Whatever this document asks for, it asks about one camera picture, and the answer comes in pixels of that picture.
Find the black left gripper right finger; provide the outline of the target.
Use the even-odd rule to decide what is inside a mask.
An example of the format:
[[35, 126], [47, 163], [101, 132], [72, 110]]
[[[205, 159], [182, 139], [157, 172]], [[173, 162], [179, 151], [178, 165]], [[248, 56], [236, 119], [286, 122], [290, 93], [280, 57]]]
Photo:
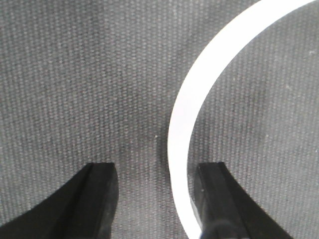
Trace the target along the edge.
[[223, 162], [197, 166], [197, 211], [202, 239], [289, 239], [239, 185]]

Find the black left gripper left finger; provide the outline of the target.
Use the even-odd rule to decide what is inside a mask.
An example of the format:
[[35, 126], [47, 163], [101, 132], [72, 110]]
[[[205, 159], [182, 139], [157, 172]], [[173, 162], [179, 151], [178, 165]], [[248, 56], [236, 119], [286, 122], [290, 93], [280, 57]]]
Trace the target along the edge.
[[2, 239], [109, 239], [118, 202], [114, 163], [88, 163], [47, 199], [0, 228]]

